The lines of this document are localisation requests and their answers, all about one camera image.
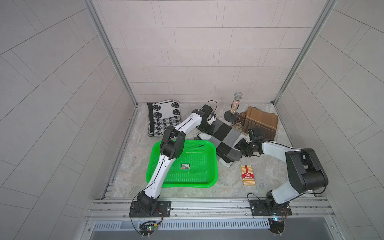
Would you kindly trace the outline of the black white smiley houndstooth scarf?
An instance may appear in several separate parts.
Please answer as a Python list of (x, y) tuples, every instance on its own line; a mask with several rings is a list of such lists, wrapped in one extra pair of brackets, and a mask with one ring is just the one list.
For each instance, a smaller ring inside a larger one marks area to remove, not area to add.
[(147, 103), (149, 110), (148, 136), (163, 136), (169, 126), (181, 123), (180, 104), (174, 100), (165, 100), (158, 103)]

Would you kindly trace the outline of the grey black checkered scarf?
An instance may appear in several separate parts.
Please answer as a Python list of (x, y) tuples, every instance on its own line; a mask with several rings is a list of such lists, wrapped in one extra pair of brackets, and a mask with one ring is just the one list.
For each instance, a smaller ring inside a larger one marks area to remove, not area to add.
[(243, 156), (242, 152), (235, 148), (235, 145), (247, 137), (220, 120), (213, 122), (212, 126), (214, 127), (213, 135), (200, 133), (194, 140), (213, 143), (217, 150), (218, 161), (229, 168)]

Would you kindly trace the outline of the brown plaid fringed scarf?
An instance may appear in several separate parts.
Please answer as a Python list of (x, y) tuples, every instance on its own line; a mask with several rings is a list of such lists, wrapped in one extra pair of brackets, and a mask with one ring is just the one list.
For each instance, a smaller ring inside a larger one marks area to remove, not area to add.
[(248, 107), (245, 112), (237, 114), (238, 120), (231, 125), (232, 128), (241, 131), (244, 135), (249, 134), (250, 129), (256, 129), (256, 135), (263, 135), (264, 140), (273, 141), (278, 128), (278, 115)]

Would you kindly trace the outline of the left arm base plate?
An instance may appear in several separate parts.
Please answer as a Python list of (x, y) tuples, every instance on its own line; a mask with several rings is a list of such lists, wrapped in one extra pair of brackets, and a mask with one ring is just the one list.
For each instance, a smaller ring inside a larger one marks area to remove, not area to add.
[(149, 205), (134, 201), (130, 207), (130, 218), (158, 218), (169, 217), (171, 201), (155, 201)]

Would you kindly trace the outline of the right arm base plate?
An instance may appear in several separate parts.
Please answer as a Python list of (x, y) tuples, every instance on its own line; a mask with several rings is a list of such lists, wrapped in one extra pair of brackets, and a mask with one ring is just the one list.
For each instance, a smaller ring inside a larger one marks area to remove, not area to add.
[(271, 218), (273, 216), (287, 217), (292, 215), (290, 202), (276, 204), (272, 201), (268, 205), (265, 200), (250, 200), (250, 207), (254, 217), (265, 216)]

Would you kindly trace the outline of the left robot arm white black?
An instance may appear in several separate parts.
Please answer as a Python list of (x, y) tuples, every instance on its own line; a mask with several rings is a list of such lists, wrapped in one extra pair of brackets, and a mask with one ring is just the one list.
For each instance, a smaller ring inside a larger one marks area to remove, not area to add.
[(139, 212), (153, 215), (157, 211), (162, 185), (172, 164), (183, 153), (186, 134), (194, 128), (198, 128), (203, 133), (212, 134), (215, 120), (214, 110), (205, 104), (201, 109), (193, 110), (190, 116), (179, 125), (166, 128), (155, 171), (145, 189), (136, 196)]

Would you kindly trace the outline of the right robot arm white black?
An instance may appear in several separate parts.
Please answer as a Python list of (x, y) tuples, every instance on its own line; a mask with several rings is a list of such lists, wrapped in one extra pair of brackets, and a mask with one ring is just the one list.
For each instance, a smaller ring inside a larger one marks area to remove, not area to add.
[(249, 137), (249, 141), (241, 139), (235, 149), (246, 157), (252, 157), (254, 152), (272, 156), (287, 166), (288, 181), (269, 191), (264, 200), (264, 208), (269, 213), (309, 191), (325, 189), (329, 184), (324, 168), (313, 149), (293, 148), (267, 141), (263, 136), (256, 136), (253, 130), (249, 130)]

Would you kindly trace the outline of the green plastic basket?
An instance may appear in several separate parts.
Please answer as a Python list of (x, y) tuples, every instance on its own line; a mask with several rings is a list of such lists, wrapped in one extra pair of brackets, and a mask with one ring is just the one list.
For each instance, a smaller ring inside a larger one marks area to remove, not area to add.
[[(181, 170), (190, 164), (190, 170)], [(210, 188), (219, 177), (217, 150), (209, 141), (185, 141), (181, 156), (172, 164), (163, 188)]]

